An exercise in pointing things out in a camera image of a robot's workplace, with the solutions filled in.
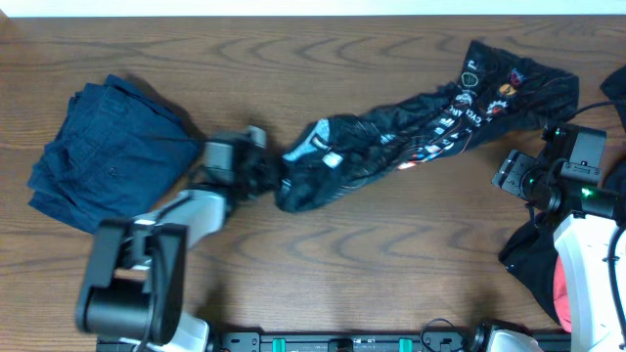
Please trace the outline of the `black printed cycling jersey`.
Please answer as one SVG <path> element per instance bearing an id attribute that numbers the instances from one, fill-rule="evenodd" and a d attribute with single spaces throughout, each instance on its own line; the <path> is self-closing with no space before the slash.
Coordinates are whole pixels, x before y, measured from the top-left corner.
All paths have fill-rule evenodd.
<path id="1" fill-rule="evenodd" d="M 317 209 L 393 171 L 567 121 L 579 92 L 572 72 L 473 41 L 459 78 L 436 92 L 308 124 L 282 155 L 276 204 Z"/>

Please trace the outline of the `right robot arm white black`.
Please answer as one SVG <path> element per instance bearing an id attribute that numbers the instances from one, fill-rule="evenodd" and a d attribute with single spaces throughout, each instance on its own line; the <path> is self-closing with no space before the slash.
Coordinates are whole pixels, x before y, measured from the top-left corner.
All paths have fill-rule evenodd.
<path id="1" fill-rule="evenodd" d="M 492 180 L 529 212 L 498 259 L 569 330 L 573 351 L 625 348 L 625 200 L 599 187 L 601 158 L 513 150 Z"/>

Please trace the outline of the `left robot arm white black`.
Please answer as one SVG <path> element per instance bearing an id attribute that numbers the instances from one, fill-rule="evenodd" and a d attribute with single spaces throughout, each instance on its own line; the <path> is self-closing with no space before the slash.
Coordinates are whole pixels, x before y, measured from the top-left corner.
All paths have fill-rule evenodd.
<path id="1" fill-rule="evenodd" d="M 208 323 L 182 309 L 187 252 L 279 178 L 279 161 L 264 149 L 217 144 L 174 200 L 147 214 L 103 221 L 78 294 L 77 328 L 116 339 L 122 350 L 205 350 Z"/>

